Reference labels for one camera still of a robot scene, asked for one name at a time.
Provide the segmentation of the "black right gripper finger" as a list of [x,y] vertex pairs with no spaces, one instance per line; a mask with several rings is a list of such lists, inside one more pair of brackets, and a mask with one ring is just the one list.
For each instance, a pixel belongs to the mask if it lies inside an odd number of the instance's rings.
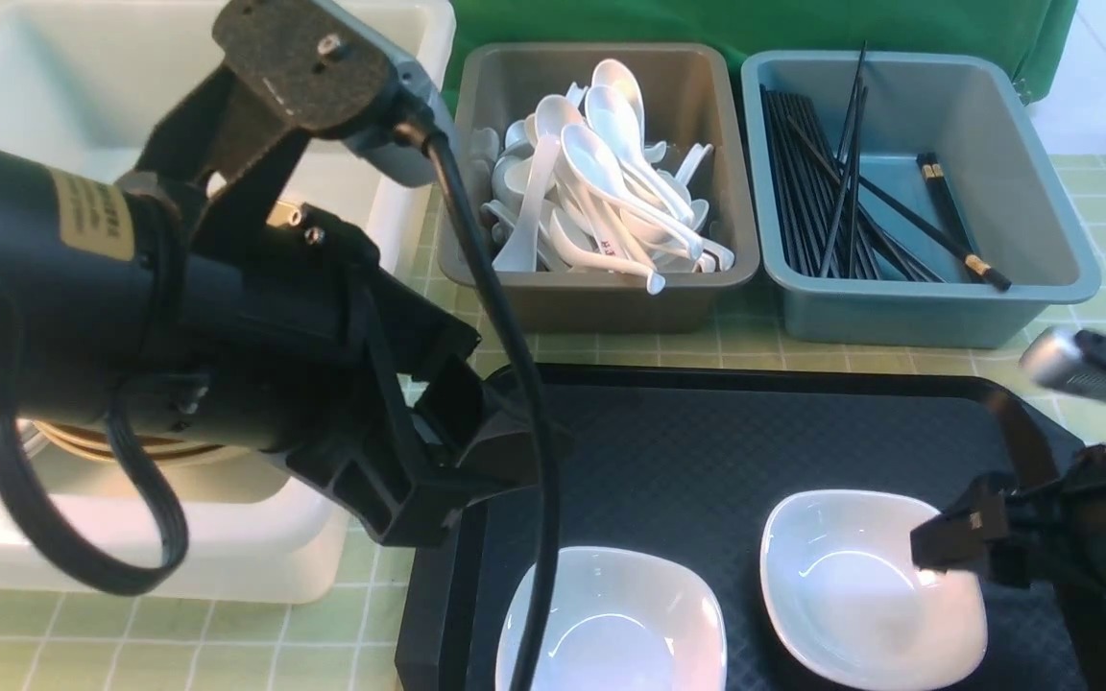
[[1018,477],[975,477],[961,498],[910,531],[910,559],[922,570],[966,570],[1006,587],[1030,587],[1026,528],[1020,525]]

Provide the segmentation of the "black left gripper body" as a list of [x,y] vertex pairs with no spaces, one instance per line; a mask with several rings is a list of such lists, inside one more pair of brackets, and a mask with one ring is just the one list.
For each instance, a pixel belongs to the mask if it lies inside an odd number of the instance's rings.
[[479,336],[380,268],[359,227],[213,200],[170,275],[168,432],[276,456],[382,545],[439,545],[492,493]]

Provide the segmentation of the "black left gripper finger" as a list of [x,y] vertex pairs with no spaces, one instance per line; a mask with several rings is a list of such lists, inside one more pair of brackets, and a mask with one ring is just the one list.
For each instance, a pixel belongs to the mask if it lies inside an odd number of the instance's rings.
[[470,500],[538,483],[534,427],[505,392],[457,359],[416,373],[414,381],[424,385],[414,404],[414,425],[438,477]]

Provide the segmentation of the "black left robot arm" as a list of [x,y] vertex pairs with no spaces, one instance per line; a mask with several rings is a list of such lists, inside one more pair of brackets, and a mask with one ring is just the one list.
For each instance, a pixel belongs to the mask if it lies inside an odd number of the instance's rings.
[[359,227],[166,202],[0,151],[0,412],[242,447],[365,522],[439,545],[465,507],[533,486],[530,421],[467,363],[472,327],[380,266]]

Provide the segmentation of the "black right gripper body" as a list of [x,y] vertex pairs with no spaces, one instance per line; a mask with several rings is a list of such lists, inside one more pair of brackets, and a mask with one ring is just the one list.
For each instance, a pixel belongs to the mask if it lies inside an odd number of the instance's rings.
[[1053,585],[1081,673],[1106,690],[1106,444],[1060,468],[1039,413],[1011,396],[997,413],[1014,471],[980,481],[980,577]]

